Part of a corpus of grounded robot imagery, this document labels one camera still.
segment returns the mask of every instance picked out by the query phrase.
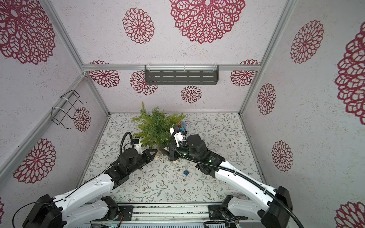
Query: patterned floor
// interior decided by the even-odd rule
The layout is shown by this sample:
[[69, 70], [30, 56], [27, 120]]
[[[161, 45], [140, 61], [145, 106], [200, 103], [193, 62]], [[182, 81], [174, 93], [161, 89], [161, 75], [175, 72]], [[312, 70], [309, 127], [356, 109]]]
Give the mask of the patterned floor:
[[[130, 120], [137, 114], [112, 114], [101, 141], [87, 169], [84, 181], [96, 176], [113, 162], [119, 153], [123, 134], [138, 132]], [[237, 113], [186, 114], [188, 135], [199, 134], [212, 150], [247, 175], [261, 181]], [[135, 171], [127, 182], [109, 195], [117, 202], [219, 202], [227, 195], [247, 199], [230, 185], [206, 176], [187, 160], [171, 162], [159, 155]]]

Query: red floral pattern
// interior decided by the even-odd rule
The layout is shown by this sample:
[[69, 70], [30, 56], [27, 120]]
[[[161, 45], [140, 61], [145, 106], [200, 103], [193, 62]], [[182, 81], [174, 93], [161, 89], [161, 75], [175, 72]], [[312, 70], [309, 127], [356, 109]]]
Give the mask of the red floral pattern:
[[24, 183], [35, 183], [48, 175], [54, 166], [56, 151], [47, 139], [40, 139], [13, 176]]
[[313, 20], [304, 25], [295, 35], [290, 55], [295, 63], [303, 63], [310, 59], [323, 40], [323, 25], [320, 21]]
[[[253, 64], [257, 65], [259, 62], [257, 60], [248, 59], [241, 62], [240, 64]], [[245, 86], [251, 84], [253, 77], [256, 72], [253, 70], [234, 70], [231, 72], [231, 81], [237, 86]]]
[[196, 86], [187, 86], [181, 91], [181, 98], [188, 103], [194, 103], [201, 98], [201, 90]]
[[212, 43], [239, 20], [244, 0], [170, 0], [175, 26], [190, 41]]
[[153, 37], [155, 28], [151, 17], [142, 9], [129, 9], [123, 18], [127, 36], [136, 43], [147, 43]]
[[276, 95], [273, 85], [270, 83], [264, 84], [257, 96], [257, 106], [261, 114], [269, 114], [275, 105]]
[[336, 210], [336, 228], [364, 228], [365, 205], [361, 202], [341, 204]]
[[365, 125], [365, 22], [355, 39], [346, 45], [346, 53], [337, 67], [337, 97], [346, 104], [346, 112], [358, 116]]
[[131, 75], [130, 84], [132, 88], [140, 94], [148, 95], [156, 92], [158, 86], [147, 85], [145, 81], [145, 72], [136, 71]]
[[0, 197], [0, 224], [1, 224], [1, 219], [3, 218], [4, 215], [4, 204], [1, 202], [1, 197]]
[[84, 107], [79, 107], [73, 115], [73, 123], [79, 131], [86, 131], [91, 123], [89, 111]]
[[0, 1], [0, 49], [8, 58], [38, 64], [52, 56], [55, 33], [37, 0]]
[[[108, 64], [104, 61], [96, 60], [90, 64]], [[90, 77], [94, 82], [104, 87], [115, 87], [119, 83], [119, 74], [116, 70], [90, 70]]]
[[271, 157], [275, 166], [281, 171], [288, 171], [293, 165], [292, 150], [283, 141], [277, 141], [272, 148]]

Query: artificial plant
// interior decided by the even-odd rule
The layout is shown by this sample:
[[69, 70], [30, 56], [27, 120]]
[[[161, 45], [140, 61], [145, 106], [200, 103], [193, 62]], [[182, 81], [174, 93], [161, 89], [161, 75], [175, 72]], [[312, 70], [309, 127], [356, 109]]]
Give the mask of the artificial plant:
[[165, 116], [164, 110], [160, 111], [158, 107], [148, 113], [145, 104], [142, 102], [141, 114], [132, 119], [138, 121], [138, 128], [141, 130], [133, 136], [139, 138], [144, 147], [154, 148], [169, 144], [171, 141], [170, 128], [177, 126], [185, 118], [183, 113]]

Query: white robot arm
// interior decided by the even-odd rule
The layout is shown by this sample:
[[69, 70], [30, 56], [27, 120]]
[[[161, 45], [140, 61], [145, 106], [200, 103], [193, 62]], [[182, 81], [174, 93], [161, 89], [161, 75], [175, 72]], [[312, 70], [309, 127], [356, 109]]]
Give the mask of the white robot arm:
[[[289, 192], [285, 188], [280, 186], [275, 189], [251, 178], [220, 155], [208, 150], [199, 135], [186, 138], [186, 131], [183, 130], [180, 127], [172, 128], [172, 143], [161, 147], [169, 160], [181, 158], [196, 162], [196, 168], [201, 172], [225, 181], [251, 199], [241, 200], [227, 196], [219, 208], [226, 219], [244, 216], [246, 219], [261, 220], [267, 228], [286, 227], [293, 208]], [[128, 180], [129, 174], [142, 169], [154, 159], [157, 150], [142, 152], [139, 141], [133, 140], [130, 133], [133, 148], [122, 153], [122, 145], [128, 133], [122, 139], [120, 156], [109, 168], [73, 191], [53, 198], [49, 195], [39, 198], [24, 221], [23, 228], [74, 228], [95, 219], [118, 219], [118, 205], [109, 196], [93, 204], [85, 203], [120, 186]]]

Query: blue object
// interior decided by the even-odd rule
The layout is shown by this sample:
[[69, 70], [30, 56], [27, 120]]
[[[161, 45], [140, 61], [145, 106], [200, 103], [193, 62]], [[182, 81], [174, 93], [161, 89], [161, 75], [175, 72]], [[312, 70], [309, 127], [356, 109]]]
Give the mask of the blue object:
[[186, 129], [186, 123], [185, 123], [185, 121], [181, 121], [181, 126], [182, 126], [184, 129]]

